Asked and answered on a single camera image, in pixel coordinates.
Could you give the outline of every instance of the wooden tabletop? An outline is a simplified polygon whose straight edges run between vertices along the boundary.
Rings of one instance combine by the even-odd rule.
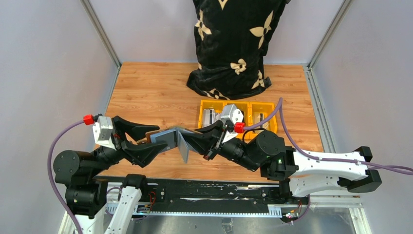
[[[125,62],[120,70],[106,115],[116,115],[135,123],[159,125],[161,129],[181,125],[197,128],[199,104],[208,99],[186,86],[188,75],[197,63]],[[277,103],[284,98],[286,125],[293,139],[303,149],[322,152],[321,140],[301,66],[266,65],[265,76],[272,86],[260,95],[243,99]],[[281,126],[279,114],[277,134],[291,145]],[[269,182],[260,172],[251,172],[216,156],[206,161],[190,152],[185,164],[178,149],[159,154],[145,168],[123,160],[101,173],[106,176],[143,174],[152,178],[203,179],[242,182]]]

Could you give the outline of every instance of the black cloth with flowers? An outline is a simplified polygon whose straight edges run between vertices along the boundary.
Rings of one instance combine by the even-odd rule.
[[[198,69],[187,86],[199,95],[241,99],[271,85],[263,56],[286,0],[193,0]]]

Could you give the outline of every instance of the red connector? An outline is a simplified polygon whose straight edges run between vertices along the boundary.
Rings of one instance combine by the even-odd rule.
[[[84,122],[86,125],[94,124],[93,116],[92,116],[92,115],[86,115],[86,116],[84,116],[84,117],[83,117],[83,122]]]
[[[245,127],[245,123],[243,123],[243,122],[235,123],[234,131],[236,133],[243,133],[244,132],[244,127]]]

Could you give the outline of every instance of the beige flower pattern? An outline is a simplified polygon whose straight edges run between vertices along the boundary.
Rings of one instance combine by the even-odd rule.
[[[220,99],[220,98],[225,98],[229,100],[229,98],[225,97],[224,95],[221,94],[217,89],[213,88],[211,91],[203,91],[207,97],[209,98],[215,98],[215,99]]]
[[[198,33],[201,36],[201,40],[204,40],[204,33],[208,35],[212,34],[211,30],[204,24],[204,13],[201,10],[199,10],[199,20],[196,22],[195,27],[198,28]]]
[[[218,0],[218,2],[220,3],[222,9],[224,9],[224,6],[225,6],[227,1],[228,0]]]
[[[267,17],[264,23],[264,27],[255,27],[251,28],[249,31],[256,37],[261,37],[260,42],[258,43],[258,49],[261,48],[264,42],[264,35],[271,30],[270,23],[272,21],[272,14],[274,11],[271,11],[270,15]]]
[[[263,74],[261,73],[260,70],[258,70],[258,79],[257,79],[257,81],[252,85],[252,88],[251,88],[251,89],[255,89],[255,88],[257,88],[259,85],[260,85],[261,87],[264,87],[264,88],[265,88],[264,79],[263,79]]]
[[[238,63],[230,63],[232,69],[234,69],[235,73],[239,75],[241,72],[246,70],[246,62],[244,59],[240,58]]]

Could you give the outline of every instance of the robotic arm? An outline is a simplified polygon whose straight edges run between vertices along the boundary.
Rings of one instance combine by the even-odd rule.
[[[67,205],[84,233],[103,233],[108,182],[94,179],[97,174],[124,158],[145,167],[160,152],[175,147],[181,151],[184,161],[191,150],[206,160],[221,155],[248,170],[260,169],[262,177],[280,182],[279,197],[304,197],[317,191],[341,188],[366,193],[381,184],[378,171],[369,170],[366,165],[309,159],[286,146],[282,137],[270,131],[260,132],[249,143],[235,138],[237,123],[243,118],[235,105],[226,106],[219,121],[197,130],[182,127],[160,130],[158,126],[131,123],[118,116],[86,118],[85,123],[94,123],[94,139],[100,147],[91,153],[63,151],[53,163],[55,182],[66,186]],[[137,144],[129,142],[126,134]],[[347,154],[307,153],[320,158],[356,159],[357,162],[372,159],[368,147]],[[146,177],[127,175],[118,209],[105,233],[125,233],[137,202],[148,199]]]

